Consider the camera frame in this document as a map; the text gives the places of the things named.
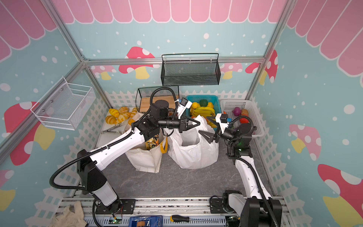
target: white plastic bag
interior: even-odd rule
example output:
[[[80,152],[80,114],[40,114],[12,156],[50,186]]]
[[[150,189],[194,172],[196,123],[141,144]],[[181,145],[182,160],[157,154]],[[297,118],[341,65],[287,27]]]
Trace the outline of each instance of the white plastic bag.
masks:
[[[169,136],[169,156],[183,169],[201,169],[215,163],[218,159],[218,144],[209,144],[205,138],[198,133],[199,130],[215,133],[204,117],[198,116],[195,120],[200,125],[188,131],[174,133]],[[170,134],[172,130],[164,129]]]
[[[163,146],[165,146],[165,141],[166,137],[164,138],[163,134],[160,133],[158,146],[151,150],[146,150],[145,143],[142,143],[141,145],[128,150],[125,154],[137,171],[158,173],[162,157],[160,144],[163,142]]]

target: wooden board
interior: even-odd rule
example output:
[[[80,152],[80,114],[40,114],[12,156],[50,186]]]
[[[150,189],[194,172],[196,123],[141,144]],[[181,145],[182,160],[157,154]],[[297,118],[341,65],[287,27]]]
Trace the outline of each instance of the wooden board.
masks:
[[[175,102],[173,96],[154,96],[152,98],[152,102],[155,103],[158,100],[165,100],[169,103],[169,108],[175,109]],[[140,113],[145,113],[150,107],[150,97],[145,97],[141,99],[141,105],[140,105]]]

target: black wire mesh basket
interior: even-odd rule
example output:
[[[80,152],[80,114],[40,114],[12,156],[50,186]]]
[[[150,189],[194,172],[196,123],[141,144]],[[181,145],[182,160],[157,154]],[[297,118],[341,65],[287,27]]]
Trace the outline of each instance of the black wire mesh basket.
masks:
[[[169,88],[171,88],[174,93],[176,98],[179,98],[179,87],[178,86],[168,86]],[[146,87],[146,88],[139,88],[137,89],[137,94],[136,94],[136,107],[138,108],[140,113],[145,113],[150,106],[150,96],[153,93],[153,91],[155,91],[156,89],[158,89],[160,87]],[[174,97],[171,93],[171,91],[169,90],[161,90],[158,91],[153,99],[152,102],[154,103],[157,100],[166,100],[169,103],[169,107],[170,108],[175,108],[175,102],[174,102]]]
[[[218,53],[163,54],[163,86],[218,85]]]

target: basket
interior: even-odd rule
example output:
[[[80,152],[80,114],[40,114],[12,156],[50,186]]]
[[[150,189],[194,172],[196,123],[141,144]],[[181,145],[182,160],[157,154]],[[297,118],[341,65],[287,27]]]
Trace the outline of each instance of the basket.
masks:
[[[218,56],[218,53],[163,54],[163,86],[218,85],[221,78]]]
[[[226,112],[228,117],[232,119],[236,118],[236,116],[232,113],[235,107],[248,110],[248,116],[252,119],[253,125],[257,128],[252,137],[261,137],[265,134],[257,108],[252,101],[242,99],[223,99],[220,102],[222,111]],[[235,122],[233,128],[237,128],[240,124],[240,121]]]
[[[213,106],[214,106],[213,109],[215,110],[216,114],[217,113],[222,113],[217,96],[212,96],[212,95],[190,95],[190,96],[187,96],[186,99],[191,101],[191,102],[197,102],[197,103],[199,103],[199,101],[201,99],[206,99],[208,102],[213,103]],[[190,117],[190,109],[187,109],[185,114]]]
[[[179,98],[179,87],[178,86],[168,86],[168,87],[174,91],[175,96],[178,99]],[[137,89],[135,103],[136,103],[136,107],[140,113],[145,113],[149,109],[150,96],[158,88],[161,88],[161,87],[146,87],[146,88]],[[169,90],[161,90],[161,91],[157,92],[154,95],[152,101],[155,102],[157,100],[165,100],[169,103],[170,108],[173,108],[173,109],[175,108],[174,97]]]
[[[92,87],[65,82],[40,103],[48,92],[30,110],[45,127],[58,129],[76,130],[96,99]]]

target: screwdriver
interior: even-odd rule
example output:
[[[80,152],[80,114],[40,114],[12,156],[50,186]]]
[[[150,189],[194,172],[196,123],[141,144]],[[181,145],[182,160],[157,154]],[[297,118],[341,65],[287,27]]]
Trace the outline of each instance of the screwdriver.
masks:
[[[180,215],[172,215],[170,216],[170,220],[172,222],[189,222],[189,221],[197,221],[197,222],[214,222],[218,223],[216,221],[207,221],[207,220],[198,220],[198,219],[189,219],[189,217],[184,217]]]

